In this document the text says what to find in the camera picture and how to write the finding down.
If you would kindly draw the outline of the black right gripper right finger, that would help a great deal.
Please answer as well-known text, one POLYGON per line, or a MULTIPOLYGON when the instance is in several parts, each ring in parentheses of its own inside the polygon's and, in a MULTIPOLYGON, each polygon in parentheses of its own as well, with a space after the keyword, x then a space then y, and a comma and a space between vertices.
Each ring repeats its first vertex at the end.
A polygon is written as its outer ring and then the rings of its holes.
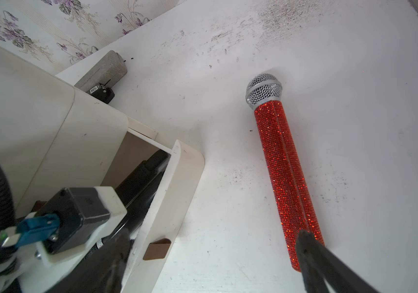
POLYGON ((307 293, 377 293, 365 280, 331 253, 314 235, 301 230, 296 253, 307 293))

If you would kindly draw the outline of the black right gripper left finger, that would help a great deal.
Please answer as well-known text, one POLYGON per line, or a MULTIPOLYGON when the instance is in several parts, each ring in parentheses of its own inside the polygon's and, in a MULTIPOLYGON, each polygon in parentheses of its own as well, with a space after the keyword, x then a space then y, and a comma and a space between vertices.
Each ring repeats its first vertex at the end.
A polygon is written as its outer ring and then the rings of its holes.
POLYGON ((86 260, 81 261, 50 293, 119 293, 132 241, 124 228, 86 260))

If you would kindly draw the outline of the white plastic drawer cabinet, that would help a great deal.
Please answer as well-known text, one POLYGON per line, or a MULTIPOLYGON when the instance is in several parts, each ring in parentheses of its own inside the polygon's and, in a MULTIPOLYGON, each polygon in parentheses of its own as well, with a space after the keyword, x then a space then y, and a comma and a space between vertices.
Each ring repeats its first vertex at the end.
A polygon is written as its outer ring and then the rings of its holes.
POLYGON ((17 216, 99 186, 129 129, 156 131, 0 47, 0 165, 17 216))

